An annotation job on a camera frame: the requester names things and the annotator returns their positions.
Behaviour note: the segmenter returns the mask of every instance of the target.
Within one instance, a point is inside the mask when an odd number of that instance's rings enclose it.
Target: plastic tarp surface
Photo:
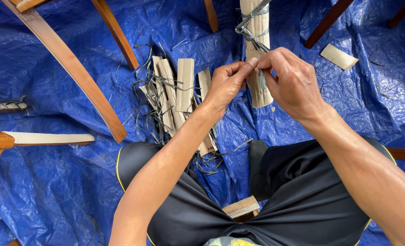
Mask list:
[[[271,49],[284,46],[315,66],[322,97],[358,133],[387,147],[405,148],[405,18],[395,29],[386,22],[405,1],[355,0],[312,49],[303,47],[335,0],[273,0]],[[202,0],[107,0],[130,44],[151,44],[176,66],[194,58],[195,73],[243,59],[243,37],[234,32],[238,0],[213,0],[219,31],[212,33]],[[153,142],[149,108],[133,90],[134,71],[90,1],[55,0],[37,8],[96,81],[128,132],[116,143],[99,114],[40,41],[0,1],[0,96],[19,97],[28,109],[0,114],[0,131],[90,133],[87,146],[33,146],[4,150],[0,157],[0,246],[106,245],[113,213],[123,195],[115,158],[135,141]],[[343,71],[321,57],[331,43],[359,59]],[[150,48],[134,48],[143,64]],[[217,127],[221,153],[249,138],[284,145],[312,138],[274,102],[253,109],[243,89]],[[217,173],[199,178],[221,207],[248,197],[248,145],[223,156]],[[221,158],[210,163],[213,170]],[[405,171],[405,162],[398,161]],[[372,222],[359,245],[390,245]]]

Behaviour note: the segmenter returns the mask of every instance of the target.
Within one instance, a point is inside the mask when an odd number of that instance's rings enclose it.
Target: person's right hand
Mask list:
[[[321,97],[312,65],[280,47],[264,54],[257,65],[264,69],[272,98],[293,119],[304,123],[323,116],[328,104]]]

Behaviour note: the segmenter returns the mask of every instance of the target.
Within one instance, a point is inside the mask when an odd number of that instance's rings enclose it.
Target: person's left hand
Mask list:
[[[247,62],[238,61],[219,67],[213,72],[212,83],[203,103],[215,110],[217,120],[224,116],[225,107],[238,94],[240,88],[245,87],[245,79],[254,70],[257,62],[257,58],[251,58]]]

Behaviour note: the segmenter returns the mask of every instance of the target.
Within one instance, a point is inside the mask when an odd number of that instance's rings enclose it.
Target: knee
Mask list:
[[[377,140],[375,140],[374,138],[371,138],[371,137],[366,137],[366,136],[361,136],[361,137],[363,137],[363,139],[365,139],[376,150],[380,151],[380,153],[382,153],[385,157],[387,157],[389,160],[394,162],[391,154],[389,154],[387,149],[380,142],[378,142]]]
[[[125,190],[142,167],[162,148],[147,142],[130,143],[119,150],[116,177]]]

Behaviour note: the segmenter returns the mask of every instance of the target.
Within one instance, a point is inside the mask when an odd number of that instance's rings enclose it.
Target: black shorts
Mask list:
[[[379,142],[365,139],[392,160]],[[136,142],[119,151],[116,174],[124,190],[161,148]],[[149,239],[155,246],[201,246],[221,236],[249,238],[263,246],[358,243],[370,219],[316,140],[269,147],[261,175],[270,186],[270,198],[257,216],[239,224],[208,197],[189,163],[152,217]]]

